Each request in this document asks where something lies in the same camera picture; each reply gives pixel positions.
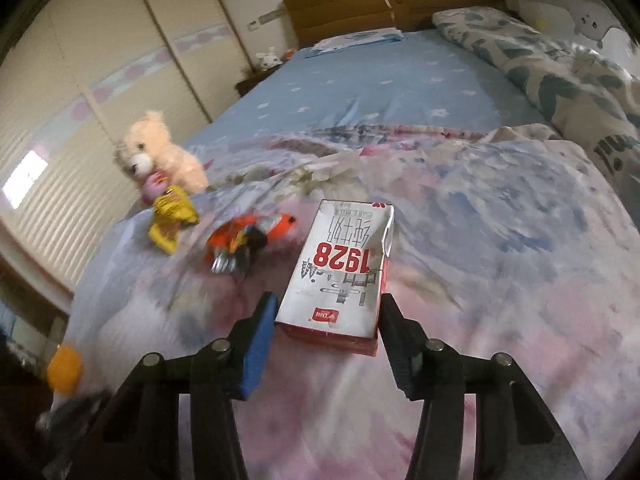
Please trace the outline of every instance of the carton logo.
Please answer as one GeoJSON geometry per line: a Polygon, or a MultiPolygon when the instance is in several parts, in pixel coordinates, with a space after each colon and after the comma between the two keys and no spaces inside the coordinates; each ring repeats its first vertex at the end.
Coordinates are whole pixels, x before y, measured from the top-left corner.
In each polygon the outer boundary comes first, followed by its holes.
{"type": "Polygon", "coordinates": [[[332,308],[316,308],[311,319],[314,321],[325,321],[335,323],[338,320],[339,312],[332,308]]]}

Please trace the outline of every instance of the stuffed toy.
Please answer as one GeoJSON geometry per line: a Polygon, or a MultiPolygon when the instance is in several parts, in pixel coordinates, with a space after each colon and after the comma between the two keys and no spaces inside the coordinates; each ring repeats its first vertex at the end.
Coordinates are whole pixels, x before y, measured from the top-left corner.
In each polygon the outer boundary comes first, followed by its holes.
{"type": "Polygon", "coordinates": [[[276,55],[276,51],[273,47],[269,49],[268,53],[265,54],[261,52],[259,54],[256,54],[255,57],[257,57],[258,61],[260,62],[261,70],[268,70],[282,64],[282,61],[276,55]]]}
{"type": "Polygon", "coordinates": [[[171,186],[187,194],[207,189],[207,176],[200,161],[171,142],[162,114],[147,112],[133,123],[118,146],[116,160],[142,187],[153,173],[162,173],[171,186]]]}

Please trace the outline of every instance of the small white toy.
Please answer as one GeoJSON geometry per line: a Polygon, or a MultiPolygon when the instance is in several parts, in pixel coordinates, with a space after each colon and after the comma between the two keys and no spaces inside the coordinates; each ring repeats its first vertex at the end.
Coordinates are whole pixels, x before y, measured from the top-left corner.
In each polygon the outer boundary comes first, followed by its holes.
{"type": "Polygon", "coordinates": [[[260,52],[256,54],[255,57],[260,60],[261,70],[268,70],[282,64],[282,60],[276,55],[276,49],[273,47],[269,49],[267,54],[260,52]]]}

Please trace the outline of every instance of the blue bed sheet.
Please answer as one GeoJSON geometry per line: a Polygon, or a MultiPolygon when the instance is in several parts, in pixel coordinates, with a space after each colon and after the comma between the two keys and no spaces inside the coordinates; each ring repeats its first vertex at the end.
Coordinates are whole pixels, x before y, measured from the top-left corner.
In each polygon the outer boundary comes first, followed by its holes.
{"type": "Polygon", "coordinates": [[[187,145],[358,124],[548,124],[498,69],[436,30],[405,37],[311,58],[304,49],[187,145]]]}

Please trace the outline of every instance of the nightstand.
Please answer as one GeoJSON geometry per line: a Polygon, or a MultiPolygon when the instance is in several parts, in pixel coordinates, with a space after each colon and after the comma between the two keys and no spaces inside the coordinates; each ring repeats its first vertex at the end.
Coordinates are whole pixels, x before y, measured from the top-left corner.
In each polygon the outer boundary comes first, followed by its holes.
{"type": "Polygon", "coordinates": [[[278,65],[268,70],[262,70],[261,72],[258,72],[255,75],[252,75],[247,79],[244,79],[243,81],[239,82],[236,85],[236,91],[240,94],[240,97],[248,94],[254,88],[254,86],[256,86],[259,82],[267,79],[271,74],[276,72],[276,70],[279,69],[281,66],[282,65],[278,65]]]}

